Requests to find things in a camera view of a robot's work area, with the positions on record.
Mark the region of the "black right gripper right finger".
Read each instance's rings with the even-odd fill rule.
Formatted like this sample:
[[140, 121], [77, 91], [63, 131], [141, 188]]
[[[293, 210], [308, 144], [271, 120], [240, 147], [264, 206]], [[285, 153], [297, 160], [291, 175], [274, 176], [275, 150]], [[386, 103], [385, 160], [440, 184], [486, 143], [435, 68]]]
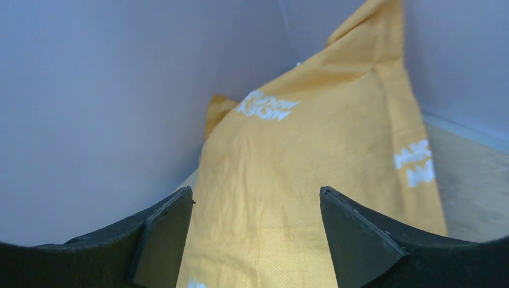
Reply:
[[339, 287], [507, 287], [508, 238], [470, 242], [429, 233], [331, 187], [319, 193]]

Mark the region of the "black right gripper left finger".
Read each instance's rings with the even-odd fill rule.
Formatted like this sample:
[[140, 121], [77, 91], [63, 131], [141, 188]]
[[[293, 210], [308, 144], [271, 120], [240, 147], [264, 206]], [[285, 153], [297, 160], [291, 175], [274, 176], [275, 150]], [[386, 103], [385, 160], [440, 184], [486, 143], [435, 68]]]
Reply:
[[193, 209], [182, 187], [63, 244], [1, 244], [2, 287], [175, 287]]

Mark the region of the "orange Mickey Mouse pillowcase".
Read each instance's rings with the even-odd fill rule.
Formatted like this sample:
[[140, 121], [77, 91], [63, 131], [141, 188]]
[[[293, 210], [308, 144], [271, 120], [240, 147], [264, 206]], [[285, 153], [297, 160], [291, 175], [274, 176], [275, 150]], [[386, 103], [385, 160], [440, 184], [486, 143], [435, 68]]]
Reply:
[[403, 2], [367, 1], [291, 71], [211, 98], [178, 287], [336, 287], [324, 186], [447, 234], [403, 57]]

